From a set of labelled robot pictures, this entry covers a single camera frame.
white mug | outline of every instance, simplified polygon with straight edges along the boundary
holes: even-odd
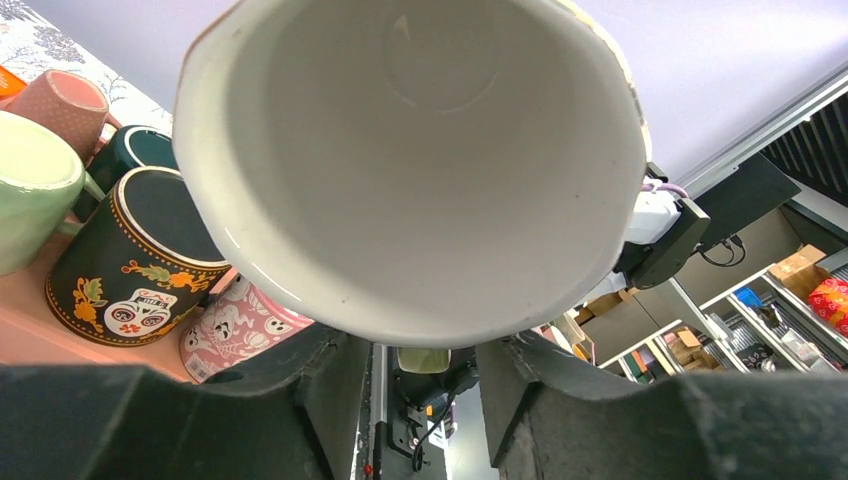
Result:
[[[192,45],[180,170],[274,301],[464,347],[613,267],[649,140],[609,36],[555,0],[244,0]]]

dark green mug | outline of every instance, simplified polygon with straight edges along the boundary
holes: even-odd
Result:
[[[124,175],[47,275],[53,315],[104,345],[155,342],[230,269],[176,170]]]
[[[152,127],[133,125],[118,129],[86,170],[94,182],[108,192],[127,172],[144,166],[177,169],[171,137]],[[84,222],[98,203],[94,197],[84,193],[74,205],[74,215]]]

black monitor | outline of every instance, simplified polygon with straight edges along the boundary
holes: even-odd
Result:
[[[702,252],[713,248],[766,213],[797,195],[801,189],[761,153],[695,199],[710,216],[701,237]]]

black mug with skull design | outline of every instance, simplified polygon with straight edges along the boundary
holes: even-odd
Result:
[[[230,269],[179,172],[130,171],[98,205],[47,275],[53,315],[104,345],[162,338]]]

pink mug with skull pattern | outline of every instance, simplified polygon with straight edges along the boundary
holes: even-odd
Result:
[[[277,305],[238,275],[183,332],[180,356],[189,375],[202,383],[311,324],[311,319]]]

